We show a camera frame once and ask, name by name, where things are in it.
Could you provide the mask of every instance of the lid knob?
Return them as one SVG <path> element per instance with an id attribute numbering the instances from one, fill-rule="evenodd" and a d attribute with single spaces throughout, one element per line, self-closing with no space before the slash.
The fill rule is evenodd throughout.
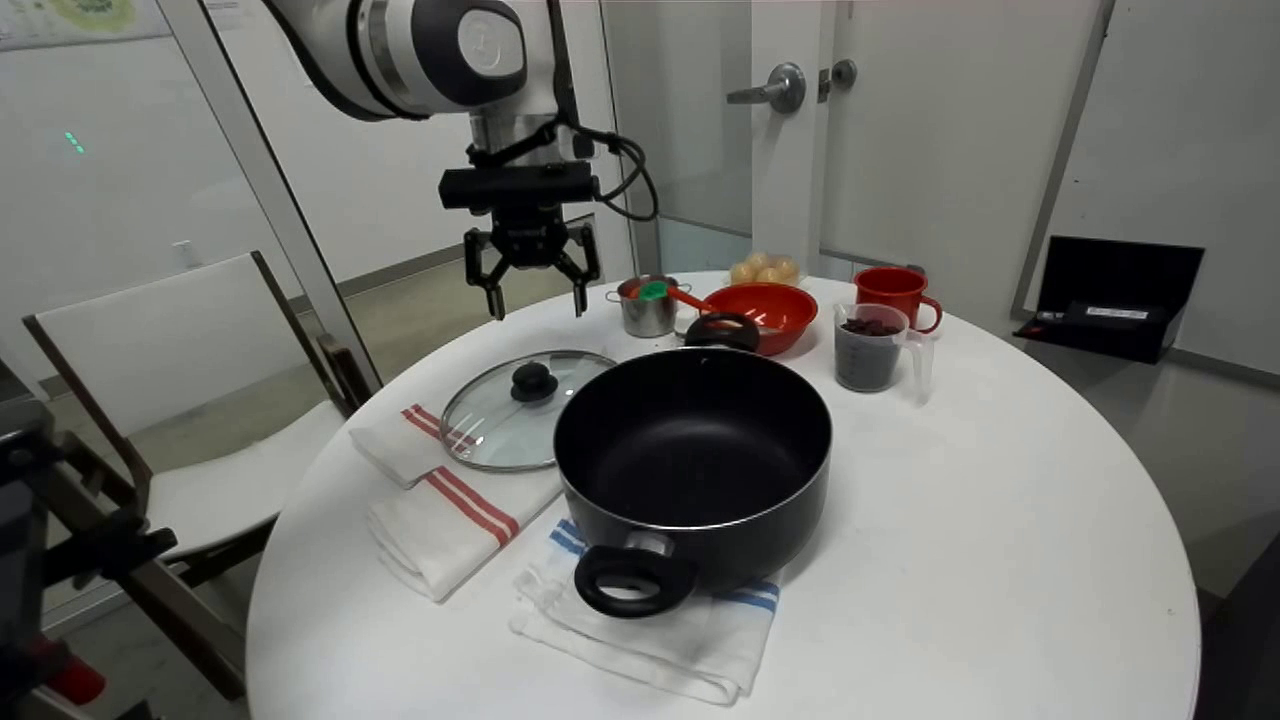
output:
<path id="1" fill-rule="evenodd" d="M 549 399 L 556 390 L 558 382 L 549 371 L 549 364 L 526 362 L 510 371 L 510 399 L 518 406 Z"/>

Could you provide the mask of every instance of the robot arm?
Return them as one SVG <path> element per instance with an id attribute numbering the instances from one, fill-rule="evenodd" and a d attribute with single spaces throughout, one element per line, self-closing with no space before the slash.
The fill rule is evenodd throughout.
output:
<path id="1" fill-rule="evenodd" d="M 473 114 L 473 165 L 441 181 L 442 207 L 493 213 L 463 238 L 467 285 L 504 315 L 509 268 L 558 268 L 582 314 L 601 276 L 587 224 L 558 204 L 601 195 L 582 159 L 562 159 L 558 128 L 637 149 L 574 124 L 556 0 L 269 0 L 317 91 L 357 121 Z"/>

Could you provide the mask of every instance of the red bowl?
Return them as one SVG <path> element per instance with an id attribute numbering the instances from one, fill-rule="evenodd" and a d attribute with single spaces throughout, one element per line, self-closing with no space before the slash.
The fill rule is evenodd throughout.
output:
<path id="1" fill-rule="evenodd" d="M 817 299 L 790 285 L 731 285 L 705 299 L 705 314 L 738 314 L 758 330 L 758 356 L 786 353 L 817 322 Z"/>

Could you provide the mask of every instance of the white towel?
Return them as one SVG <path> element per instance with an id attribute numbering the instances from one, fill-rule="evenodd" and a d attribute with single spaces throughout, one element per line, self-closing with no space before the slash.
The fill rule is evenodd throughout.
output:
<path id="1" fill-rule="evenodd" d="M 370 541 L 392 577 L 429 602 L 442 606 L 467 577 L 474 577 L 518 527 L 545 512 L 558 475 L 549 473 L 474 473 L 453 468 L 441 442 L 449 432 L 433 413 L 402 407 L 367 417 L 350 428 L 350 443 L 409 483 L 395 496 L 367 503 Z"/>
<path id="2" fill-rule="evenodd" d="M 776 583 L 699 590 L 662 616 L 613 622 L 571 590 L 578 551 L 582 541 L 558 520 L 549 555 L 514 579 L 514 636 L 705 703 L 728 708 L 751 695 L 781 606 Z"/>

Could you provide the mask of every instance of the pot lid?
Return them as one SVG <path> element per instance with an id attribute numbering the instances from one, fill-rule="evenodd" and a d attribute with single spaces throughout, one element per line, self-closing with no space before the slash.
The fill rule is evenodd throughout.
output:
<path id="1" fill-rule="evenodd" d="M 550 442 L 562 406 L 607 369 L 607 356 L 567 350 L 487 369 L 463 385 L 441 417 L 442 428 L 455 432 L 449 456 L 493 473 L 550 468 Z"/>

